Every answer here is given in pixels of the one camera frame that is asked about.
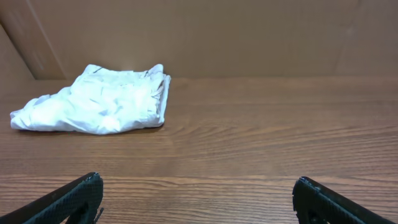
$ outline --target white towel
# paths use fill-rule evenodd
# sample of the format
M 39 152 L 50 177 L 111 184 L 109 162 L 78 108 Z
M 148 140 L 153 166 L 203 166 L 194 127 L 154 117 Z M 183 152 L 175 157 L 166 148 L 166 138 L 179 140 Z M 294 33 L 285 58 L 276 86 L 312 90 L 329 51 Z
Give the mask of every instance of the white towel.
M 13 111 L 11 128 L 112 134 L 164 123 L 170 76 L 163 65 L 144 72 L 88 65 L 70 87 Z

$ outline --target folded cloth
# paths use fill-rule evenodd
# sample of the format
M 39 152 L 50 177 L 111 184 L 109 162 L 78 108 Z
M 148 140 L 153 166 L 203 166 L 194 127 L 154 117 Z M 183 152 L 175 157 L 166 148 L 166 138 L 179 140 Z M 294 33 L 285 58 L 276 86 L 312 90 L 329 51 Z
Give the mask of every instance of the folded cloth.
M 88 65 L 70 87 L 13 111 L 11 128 L 112 134 L 164 123 L 170 76 L 163 65 L 144 72 Z

